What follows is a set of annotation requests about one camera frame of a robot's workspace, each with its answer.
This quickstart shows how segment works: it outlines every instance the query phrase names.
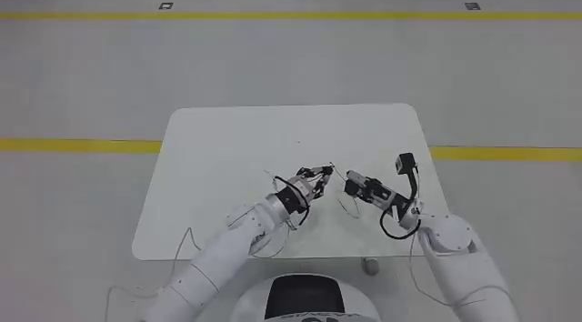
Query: gray floor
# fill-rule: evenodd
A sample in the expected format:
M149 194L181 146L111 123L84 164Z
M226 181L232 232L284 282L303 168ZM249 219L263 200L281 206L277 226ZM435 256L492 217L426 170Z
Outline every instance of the gray floor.
M0 0L3 11L581 11L582 0ZM582 146L580 22L2 21L0 136L161 139L192 106L407 102L430 145ZM151 290L167 262L131 242L156 156L0 154L0 316L100 321L112 284ZM437 162L526 321L579 320L580 164ZM437 293L422 258L420 282ZM360 287L385 321L451 321L404 258L251 260L202 316L284 272ZM137 302L114 295L111 321Z

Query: tabletop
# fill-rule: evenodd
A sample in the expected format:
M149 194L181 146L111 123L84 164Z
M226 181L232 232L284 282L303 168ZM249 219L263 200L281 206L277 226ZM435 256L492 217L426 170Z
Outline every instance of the tabletop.
M142 260L172 259L188 227L201 247L225 227L226 216L275 192L273 176L333 162L379 179L408 196L406 176L394 162L411 152L418 163L425 212L447 213L437 172L413 107L405 104L200 107L172 114L132 245ZM283 227L258 255L268 257L407 256L410 241L386 237L380 210L343 193L331 177L306 222L287 235ZM393 234L396 221L385 220ZM186 243L179 258L196 253ZM415 255L421 255L415 248Z

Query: yellow stripe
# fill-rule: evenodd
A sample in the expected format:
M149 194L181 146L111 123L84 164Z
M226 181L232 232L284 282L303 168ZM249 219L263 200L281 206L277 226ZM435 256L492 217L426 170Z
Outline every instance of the yellow stripe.
M582 162L578 147L462 147L431 146L435 160Z
M157 154L161 141L0 138L2 152Z
M157 154L155 140L0 138L0 152ZM578 147L431 146L435 160L582 162Z
M582 20L582 12L0 13L0 20Z

